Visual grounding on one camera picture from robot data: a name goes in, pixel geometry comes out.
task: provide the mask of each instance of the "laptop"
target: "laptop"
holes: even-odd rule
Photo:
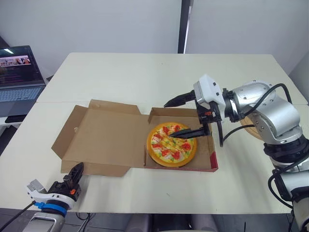
[[[26,115],[44,88],[30,46],[0,49],[0,117]]]

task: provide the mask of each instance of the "toy pizza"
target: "toy pizza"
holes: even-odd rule
[[[169,137],[170,134],[189,127],[176,122],[162,123],[148,135],[147,150],[151,158],[165,167],[181,167],[190,162],[197,150],[197,140]]]

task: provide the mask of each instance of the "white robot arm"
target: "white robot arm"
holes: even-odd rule
[[[288,101],[276,94],[275,89],[278,87],[284,89]],[[292,209],[299,229],[309,231],[309,140],[304,137],[299,126],[300,116],[292,105],[286,86],[272,86],[253,80],[232,91],[224,88],[221,93],[218,84],[204,75],[194,84],[194,90],[170,100],[165,107],[182,105],[192,100],[196,102],[203,127],[181,130],[170,136],[192,138],[209,135],[208,123],[216,122],[220,146],[223,146],[222,119],[228,117],[231,122],[237,122],[248,116],[264,140],[264,152],[270,156],[275,167],[268,180],[270,191]],[[271,187],[273,179],[281,198]]]

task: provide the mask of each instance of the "red tomato slice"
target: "red tomato slice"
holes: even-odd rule
[[[180,151],[175,151],[175,153],[172,154],[172,156],[174,157],[174,159],[179,160],[179,158],[180,158]]]
[[[177,132],[177,131],[180,130],[180,126],[179,126],[179,125],[176,125],[176,126],[174,127],[174,129],[175,129],[175,131]]]
[[[182,148],[185,149],[185,150],[190,150],[191,149],[191,145],[189,143],[184,143],[182,145]]]
[[[169,135],[169,129],[167,127],[163,127],[163,131],[165,134]]]
[[[157,137],[158,139],[163,139],[163,137],[159,134],[154,134],[154,137]]]
[[[168,153],[169,153],[169,150],[164,150],[164,151],[162,151],[162,156],[164,157],[164,156],[166,156]]]
[[[151,146],[152,146],[153,148],[156,148],[156,147],[162,147],[162,145],[161,145],[161,144],[151,144]]]

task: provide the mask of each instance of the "brown cardboard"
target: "brown cardboard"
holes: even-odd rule
[[[160,168],[145,148],[147,135],[163,122],[191,128],[200,124],[194,109],[153,108],[141,115],[136,105],[91,100],[75,106],[52,149],[62,158],[61,172],[84,162],[84,174],[123,176],[131,167]],[[218,168],[211,136],[197,139],[196,156],[178,170],[210,171]]]

